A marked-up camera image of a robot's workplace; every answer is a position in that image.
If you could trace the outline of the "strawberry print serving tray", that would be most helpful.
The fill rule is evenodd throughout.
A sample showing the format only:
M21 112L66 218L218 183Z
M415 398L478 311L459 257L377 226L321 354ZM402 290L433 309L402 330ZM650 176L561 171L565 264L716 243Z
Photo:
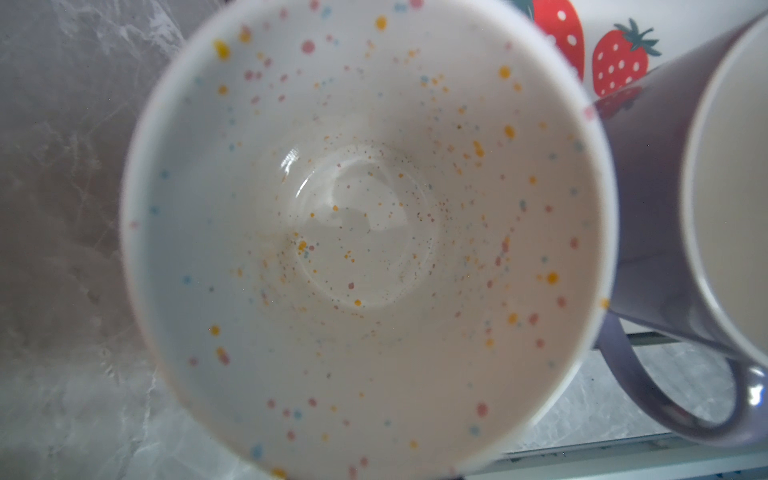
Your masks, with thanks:
M767 10L765 1L530 0L513 3L594 99Z

